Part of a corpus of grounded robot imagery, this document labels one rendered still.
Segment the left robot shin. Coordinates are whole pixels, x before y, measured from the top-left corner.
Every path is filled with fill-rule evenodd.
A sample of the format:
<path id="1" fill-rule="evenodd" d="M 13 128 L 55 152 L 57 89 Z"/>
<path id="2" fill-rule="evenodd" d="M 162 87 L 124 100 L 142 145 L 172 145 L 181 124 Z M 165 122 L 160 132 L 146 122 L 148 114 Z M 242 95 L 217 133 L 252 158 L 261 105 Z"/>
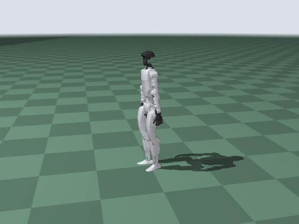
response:
<path id="1" fill-rule="evenodd" d="M 150 141 L 150 151 L 151 151 L 151 155 L 152 155 L 152 159 L 153 159 L 153 163 L 155 166 L 158 166 L 158 155 L 159 155 L 159 151 L 160 151 L 160 139 L 159 138 L 155 138 L 154 143 L 152 144 L 152 141 Z"/>

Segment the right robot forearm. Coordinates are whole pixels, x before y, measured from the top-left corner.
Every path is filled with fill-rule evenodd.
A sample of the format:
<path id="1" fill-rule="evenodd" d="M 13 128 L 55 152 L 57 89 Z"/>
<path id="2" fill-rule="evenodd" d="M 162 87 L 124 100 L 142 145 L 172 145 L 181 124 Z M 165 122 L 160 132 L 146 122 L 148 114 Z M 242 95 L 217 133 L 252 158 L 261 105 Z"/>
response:
<path id="1" fill-rule="evenodd" d="M 143 91 L 141 91 L 141 102 L 146 102 L 146 96 L 143 95 Z"/>

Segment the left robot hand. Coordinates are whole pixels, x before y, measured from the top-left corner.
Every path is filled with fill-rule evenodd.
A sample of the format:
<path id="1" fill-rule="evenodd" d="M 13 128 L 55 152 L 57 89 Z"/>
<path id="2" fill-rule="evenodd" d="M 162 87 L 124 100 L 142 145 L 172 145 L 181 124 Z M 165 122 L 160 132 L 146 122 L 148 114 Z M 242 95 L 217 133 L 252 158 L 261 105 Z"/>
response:
<path id="1" fill-rule="evenodd" d="M 154 120 L 153 123 L 155 123 L 155 121 L 157 121 L 156 126 L 162 124 L 163 123 L 163 120 L 162 120 L 163 118 L 161 116 L 161 113 L 157 114 L 157 111 L 155 110 L 155 114 L 156 114 L 156 119 Z"/>

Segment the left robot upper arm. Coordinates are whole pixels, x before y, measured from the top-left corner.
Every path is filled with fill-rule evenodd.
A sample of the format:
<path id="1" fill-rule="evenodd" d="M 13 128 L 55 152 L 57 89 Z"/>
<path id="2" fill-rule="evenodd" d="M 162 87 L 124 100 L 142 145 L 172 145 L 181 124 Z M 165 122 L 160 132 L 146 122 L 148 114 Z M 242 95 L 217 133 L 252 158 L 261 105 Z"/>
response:
<path id="1" fill-rule="evenodd" d="M 149 71 L 149 77 L 151 79 L 151 84 L 152 84 L 152 87 L 153 87 L 153 90 L 151 91 L 151 95 L 154 97 L 154 94 L 153 92 L 154 91 L 158 91 L 159 92 L 159 89 L 158 89 L 158 74 L 156 71 L 152 70 L 152 71 Z"/>

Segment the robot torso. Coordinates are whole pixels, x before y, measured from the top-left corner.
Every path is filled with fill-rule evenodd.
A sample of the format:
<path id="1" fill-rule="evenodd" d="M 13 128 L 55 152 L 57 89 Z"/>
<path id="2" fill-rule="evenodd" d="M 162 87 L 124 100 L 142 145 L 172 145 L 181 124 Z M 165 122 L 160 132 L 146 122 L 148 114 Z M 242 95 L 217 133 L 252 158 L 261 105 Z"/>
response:
<path id="1" fill-rule="evenodd" d="M 142 91 L 143 95 L 146 96 L 146 102 L 143 103 L 143 108 L 146 113 L 150 111 L 150 108 L 154 108 L 154 100 L 151 95 L 151 91 L 153 90 L 151 79 L 149 77 L 149 71 L 156 71 L 156 69 L 152 69 L 152 67 L 148 67 L 148 69 L 145 70 L 145 68 L 142 70 L 141 73 L 141 81 L 142 81 Z"/>

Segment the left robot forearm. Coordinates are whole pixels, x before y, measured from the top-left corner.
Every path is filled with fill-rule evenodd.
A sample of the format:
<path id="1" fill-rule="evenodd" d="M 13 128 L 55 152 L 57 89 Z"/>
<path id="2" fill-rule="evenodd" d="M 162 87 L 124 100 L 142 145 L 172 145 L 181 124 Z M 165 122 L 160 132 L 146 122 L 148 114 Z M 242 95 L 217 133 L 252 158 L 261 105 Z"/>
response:
<path id="1" fill-rule="evenodd" d="M 154 94 L 154 98 L 153 98 L 154 108 L 155 108 L 155 110 L 157 111 L 157 114 L 158 114 L 158 113 L 161 113 L 160 103 L 159 103 L 160 96 L 159 96 L 158 91 L 154 91 L 153 94 Z"/>

